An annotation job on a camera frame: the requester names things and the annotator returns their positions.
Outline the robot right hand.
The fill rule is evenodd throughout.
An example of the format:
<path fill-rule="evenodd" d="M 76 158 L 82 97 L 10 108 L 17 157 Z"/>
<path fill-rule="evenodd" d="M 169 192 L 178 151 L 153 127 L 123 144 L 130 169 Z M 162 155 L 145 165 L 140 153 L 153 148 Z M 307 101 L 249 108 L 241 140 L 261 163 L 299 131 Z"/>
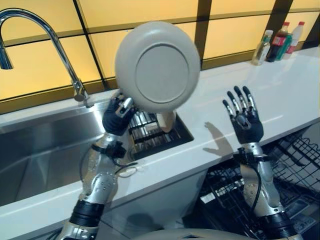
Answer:
<path fill-rule="evenodd" d="M 223 100 L 230 122 L 241 145 L 258 143 L 264 136 L 264 129 L 259 117 L 253 95 L 248 87 L 233 87 L 236 96 L 231 91 L 227 92 L 231 104 Z"/>

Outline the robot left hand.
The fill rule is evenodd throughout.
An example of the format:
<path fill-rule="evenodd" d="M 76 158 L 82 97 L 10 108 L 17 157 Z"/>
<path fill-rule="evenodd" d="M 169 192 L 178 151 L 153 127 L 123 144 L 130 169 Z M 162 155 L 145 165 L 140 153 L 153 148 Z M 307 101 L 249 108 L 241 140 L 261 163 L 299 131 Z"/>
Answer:
<path fill-rule="evenodd" d="M 102 117 L 102 125 L 107 133 L 122 136 L 136 112 L 133 99 L 124 96 L 118 89 L 109 100 Z"/>

